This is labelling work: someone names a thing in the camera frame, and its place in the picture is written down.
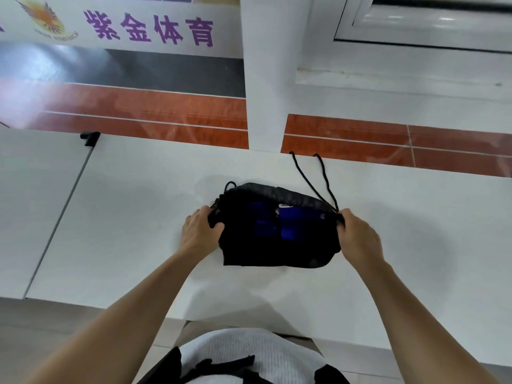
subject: phoenix logo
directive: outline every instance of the phoenix logo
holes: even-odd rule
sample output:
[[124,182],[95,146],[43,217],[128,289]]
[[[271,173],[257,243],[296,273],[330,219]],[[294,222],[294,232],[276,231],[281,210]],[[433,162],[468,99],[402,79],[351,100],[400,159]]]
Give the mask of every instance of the phoenix logo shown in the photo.
[[62,24],[47,2],[44,5],[36,1],[25,1],[25,3],[17,1],[17,3],[27,12],[27,15],[30,16],[35,24],[44,30],[57,35],[65,33],[64,24]]

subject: red tile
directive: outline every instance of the red tile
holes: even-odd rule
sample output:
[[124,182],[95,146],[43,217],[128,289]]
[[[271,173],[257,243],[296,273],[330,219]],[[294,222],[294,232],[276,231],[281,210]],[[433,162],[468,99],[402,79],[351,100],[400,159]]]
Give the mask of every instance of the red tile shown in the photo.
[[40,110],[247,129],[245,99],[0,79],[0,121]]
[[512,135],[410,125],[414,147],[512,156]]
[[409,145],[407,125],[348,120],[312,115],[288,115],[285,133]]
[[410,147],[285,135],[281,152],[287,154],[290,151],[308,156],[320,154],[332,159],[414,166]]
[[512,177],[512,158],[413,148],[416,167],[457,173]]
[[109,135],[141,137],[146,139],[180,141],[216,145],[220,147],[249,148],[246,131],[201,128],[186,125],[155,124],[80,115],[41,113],[27,128],[71,133],[99,131]]

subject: sign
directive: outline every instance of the sign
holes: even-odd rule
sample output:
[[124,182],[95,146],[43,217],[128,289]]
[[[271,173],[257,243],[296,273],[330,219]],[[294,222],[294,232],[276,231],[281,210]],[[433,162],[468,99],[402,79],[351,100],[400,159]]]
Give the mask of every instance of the sign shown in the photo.
[[152,0],[0,0],[0,40],[243,58],[240,7]]

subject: black plastic corner bracket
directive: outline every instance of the black plastic corner bracket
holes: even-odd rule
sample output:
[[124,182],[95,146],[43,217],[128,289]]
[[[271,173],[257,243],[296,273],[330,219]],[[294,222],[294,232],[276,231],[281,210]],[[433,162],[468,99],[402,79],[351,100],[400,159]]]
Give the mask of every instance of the black plastic corner bracket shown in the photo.
[[95,147],[100,135],[99,132],[82,132],[80,139],[86,141],[86,147]]

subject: white table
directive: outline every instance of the white table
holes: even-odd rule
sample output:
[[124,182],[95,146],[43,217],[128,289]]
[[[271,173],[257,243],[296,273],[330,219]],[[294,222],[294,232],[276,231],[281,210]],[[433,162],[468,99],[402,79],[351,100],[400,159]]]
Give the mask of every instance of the white table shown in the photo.
[[91,148],[0,125],[0,297],[23,298]]
[[[298,157],[327,197],[315,158]],[[404,282],[478,360],[512,366],[512,181],[325,159],[341,207],[381,234]],[[177,247],[185,217],[228,181],[312,194],[291,156],[102,135],[28,296],[105,308]],[[168,316],[389,348],[370,294],[339,255],[320,269],[206,258]]]

